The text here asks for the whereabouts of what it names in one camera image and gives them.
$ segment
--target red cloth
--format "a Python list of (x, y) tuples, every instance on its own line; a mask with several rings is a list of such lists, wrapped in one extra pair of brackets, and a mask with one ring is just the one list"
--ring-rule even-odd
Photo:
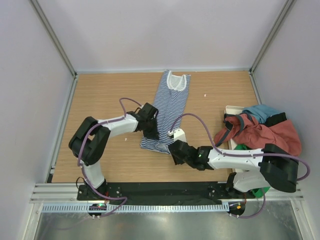
[[(235, 136), (241, 128), (240, 120), (236, 116), (226, 117), (225, 121), (230, 122), (233, 127), (223, 142), (233, 139), (237, 144), (244, 144), (251, 149), (260, 149), (266, 144), (275, 144), (290, 155), (299, 156), (301, 154), (301, 142), (291, 120), (267, 127), (259, 124), (254, 117), (251, 122), (246, 114), (239, 116), (244, 121), (243, 131)], [(218, 143), (227, 131), (229, 131), (227, 128), (219, 131), (214, 136), (214, 142)]]

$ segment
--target gray floor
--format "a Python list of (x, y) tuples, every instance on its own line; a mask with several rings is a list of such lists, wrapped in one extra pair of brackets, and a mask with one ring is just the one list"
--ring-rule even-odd
[[(248, 202), (245, 215), (261, 203)], [(115, 214), (88, 219), (87, 213), (42, 213), (35, 240), (302, 240), (289, 201), (269, 201), (251, 219), (225, 212)]]

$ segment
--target wooden tabletop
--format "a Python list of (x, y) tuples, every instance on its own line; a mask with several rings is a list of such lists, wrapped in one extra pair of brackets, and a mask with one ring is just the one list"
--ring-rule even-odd
[[(185, 113), (201, 117), (212, 135), (223, 125), (226, 105), (252, 106), (257, 99), (246, 71), (174, 72), (190, 74), (189, 95)], [(123, 115), (119, 98), (128, 97), (144, 104), (154, 100), (161, 72), (81, 74), (75, 89), (52, 182), (74, 183), (82, 176), (77, 159), (68, 143), (83, 120), (110, 119)], [(137, 105), (124, 101), (127, 111)], [(209, 146), (209, 138), (201, 123), (192, 116), (182, 119), (180, 126), (188, 144)], [(126, 133), (108, 140), (100, 160), (107, 182), (204, 182), (226, 181), (230, 169), (198, 171), (188, 165), (175, 165), (172, 157), (140, 148), (142, 132)]]

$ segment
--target striped garment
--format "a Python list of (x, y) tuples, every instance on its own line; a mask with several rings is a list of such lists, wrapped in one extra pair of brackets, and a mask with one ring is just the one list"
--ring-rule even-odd
[[(158, 109), (157, 128), (159, 140), (142, 137), (141, 148), (170, 154), (168, 145), (174, 140), (168, 137), (168, 132), (177, 117), (185, 110), (189, 93), (190, 75), (175, 76), (169, 70), (164, 71), (156, 91), (153, 106)], [(181, 119), (174, 128), (180, 126)]]

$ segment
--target gray wall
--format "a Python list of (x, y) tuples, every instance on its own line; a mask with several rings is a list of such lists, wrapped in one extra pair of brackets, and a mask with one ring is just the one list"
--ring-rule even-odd
[(77, 71), (249, 68), (285, 0), (39, 0)]
[(285, 111), (300, 134), (301, 157), (311, 166), (310, 177), (300, 185), (314, 230), (320, 226), (319, 69), (320, 1), (298, 0), (255, 76), (262, 102)]
[(72, 77), (27, 0), (0, 1), (0, 239), (18, 239)]

